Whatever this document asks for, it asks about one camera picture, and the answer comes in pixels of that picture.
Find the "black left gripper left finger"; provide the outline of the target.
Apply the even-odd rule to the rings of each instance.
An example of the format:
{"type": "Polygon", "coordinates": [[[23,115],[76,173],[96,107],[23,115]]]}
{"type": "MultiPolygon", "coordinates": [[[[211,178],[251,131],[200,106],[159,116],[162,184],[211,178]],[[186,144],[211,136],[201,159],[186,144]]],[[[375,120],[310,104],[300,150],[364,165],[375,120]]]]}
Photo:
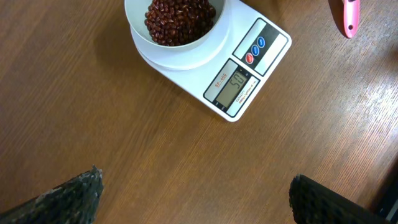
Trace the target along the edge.
{"type": "Polygon", "coordinates": [[[92,169],[1,213],[1,223],[92,224],[104,190],[101,169],[92,169]]]}

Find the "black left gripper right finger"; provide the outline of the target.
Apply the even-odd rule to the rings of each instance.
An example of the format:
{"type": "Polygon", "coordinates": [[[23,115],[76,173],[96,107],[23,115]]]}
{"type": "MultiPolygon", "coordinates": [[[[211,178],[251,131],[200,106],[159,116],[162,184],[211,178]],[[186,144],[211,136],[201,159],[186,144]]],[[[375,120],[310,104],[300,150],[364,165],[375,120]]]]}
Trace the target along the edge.
{"type": "Polygon", "coordinates": [[[289,204],[297,224],[380,224],[381,218],[314,180],[297,175],[290,183],[289,204]]]}

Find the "pink measuring scoop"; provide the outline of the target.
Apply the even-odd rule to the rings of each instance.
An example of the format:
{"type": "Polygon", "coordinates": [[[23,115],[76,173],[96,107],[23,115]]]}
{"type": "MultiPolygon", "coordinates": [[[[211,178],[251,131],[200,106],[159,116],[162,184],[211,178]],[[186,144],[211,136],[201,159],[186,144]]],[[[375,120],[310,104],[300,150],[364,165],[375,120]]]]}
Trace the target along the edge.
{"type": "Polygon", "coordinates": [[[360,0],[344,0],[343,22],[345,35],[351,39],[355,36],[359,27],[360,0]]]}

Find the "white digital kitchen scale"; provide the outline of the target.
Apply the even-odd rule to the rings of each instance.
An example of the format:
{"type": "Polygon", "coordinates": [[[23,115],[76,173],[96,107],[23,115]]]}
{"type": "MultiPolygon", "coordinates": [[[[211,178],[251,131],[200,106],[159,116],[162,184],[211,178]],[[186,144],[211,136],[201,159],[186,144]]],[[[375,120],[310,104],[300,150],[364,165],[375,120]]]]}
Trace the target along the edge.
{"type": "Polygon", "coordinates": [[[288,33],[240,0],[227,0],[222,26],[190,50],[134,39],[155,70],[229,122],[237,121],[292,45],[288,33]]]}

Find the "white bowl on scale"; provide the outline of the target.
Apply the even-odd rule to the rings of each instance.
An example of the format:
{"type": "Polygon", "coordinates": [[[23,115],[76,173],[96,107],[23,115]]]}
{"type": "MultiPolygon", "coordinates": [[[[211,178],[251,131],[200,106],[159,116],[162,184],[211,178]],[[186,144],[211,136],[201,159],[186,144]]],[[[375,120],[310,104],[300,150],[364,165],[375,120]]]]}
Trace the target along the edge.
{"type": "Polygon", "coordinates": [[[159,49],[167,50],[190,50],[198,47],[209,38],[211,34],[215,32],[219,27],[222,26],[221,19],[225,16],[228,10],[228,2],[225,0],[208,0],[210,4],[216,9],[216,16],[213,19],[214,26],[211,30],[200,39],[186,45],[168,47],[155,43],[144,24],[145,13],[148,11],[148,7],[153,0],[125,0],[124,9],[131,31],[134,34],[134,39],[143,41],[143,43],[157,47],[159,49]]]}

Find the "red beans in bowl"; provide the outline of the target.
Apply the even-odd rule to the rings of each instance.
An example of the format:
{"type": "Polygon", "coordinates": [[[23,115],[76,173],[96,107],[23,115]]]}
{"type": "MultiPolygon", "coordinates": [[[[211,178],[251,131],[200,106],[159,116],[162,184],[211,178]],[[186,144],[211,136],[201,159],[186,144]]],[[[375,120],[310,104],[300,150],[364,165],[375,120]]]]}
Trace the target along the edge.
{"type": "Polygon", "coordinates": [[[207,34],[215,16],[216,9],[208,0],[153,0],[144,24],[155,43],[176,47],[207,34]]]}

